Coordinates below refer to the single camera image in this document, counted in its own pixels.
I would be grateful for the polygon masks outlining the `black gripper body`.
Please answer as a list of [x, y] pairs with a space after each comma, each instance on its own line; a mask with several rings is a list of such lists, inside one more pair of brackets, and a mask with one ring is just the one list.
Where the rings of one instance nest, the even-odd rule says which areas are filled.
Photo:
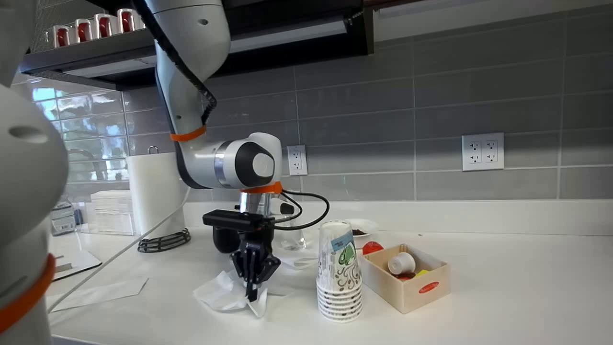
[[274, 241], [272, 195], [268, 191], [241, 191], [236, 216], [236, 249], [243, 251], [247, 245], [255, 245], [259, 251], [270, 253]]

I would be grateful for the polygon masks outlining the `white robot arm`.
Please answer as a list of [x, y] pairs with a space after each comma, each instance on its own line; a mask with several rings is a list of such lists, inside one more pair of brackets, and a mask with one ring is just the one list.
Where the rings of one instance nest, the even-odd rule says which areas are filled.
[[[264, 187], [280, 180], [280, 141], [251, 134], [228, 147], [205, 141], [216, 97], [207, 88], [230, 51], [220, 0], [132, 0], [153, 34], [157, 88], [171, 116], [180, 176], [193, 187]], [[44, 293], [56, 272], [48, 214], [69, 176], [61, 134], [12, 90], [31, 47], [38, 0], [0, 0], [0, 345], [50, 345]]]

